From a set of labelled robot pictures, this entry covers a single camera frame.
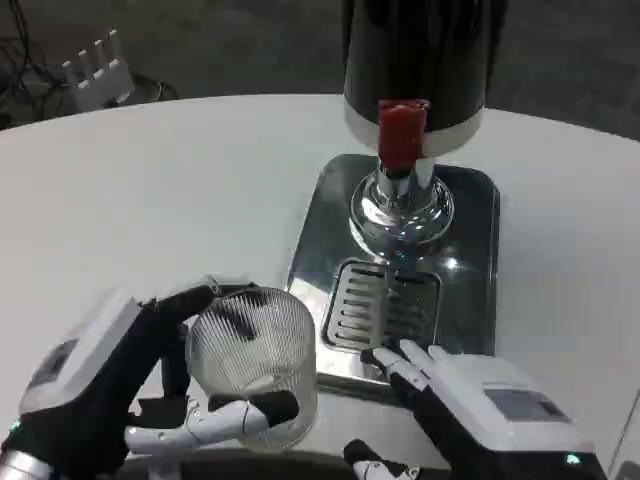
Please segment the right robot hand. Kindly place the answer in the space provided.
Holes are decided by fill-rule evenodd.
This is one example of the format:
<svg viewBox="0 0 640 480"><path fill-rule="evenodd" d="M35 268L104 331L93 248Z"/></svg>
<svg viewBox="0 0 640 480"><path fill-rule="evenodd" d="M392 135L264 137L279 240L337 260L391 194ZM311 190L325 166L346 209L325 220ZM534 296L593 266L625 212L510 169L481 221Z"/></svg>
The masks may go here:
<svg viewBox="0 0 640 480"><path fill-rule="evenodd" d="M409 339L361 352L380 369L453 479L603 479L593 443L516 365Z"/></svg>

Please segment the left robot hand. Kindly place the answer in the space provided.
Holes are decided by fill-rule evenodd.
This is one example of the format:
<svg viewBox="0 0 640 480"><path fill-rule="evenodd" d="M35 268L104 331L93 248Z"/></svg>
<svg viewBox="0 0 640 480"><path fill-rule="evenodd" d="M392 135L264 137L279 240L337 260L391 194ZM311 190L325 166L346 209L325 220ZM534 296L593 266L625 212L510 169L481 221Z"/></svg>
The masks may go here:
<svg viewBox="0 0 640 480"><path fill-rule="evenodd" d="M188 396L186 321L245 280L206 277L145 302L107 291L33 374L1 445L5 479L95 479L129 454L166 455L264 432L296 418L289 391Z"/></svg>

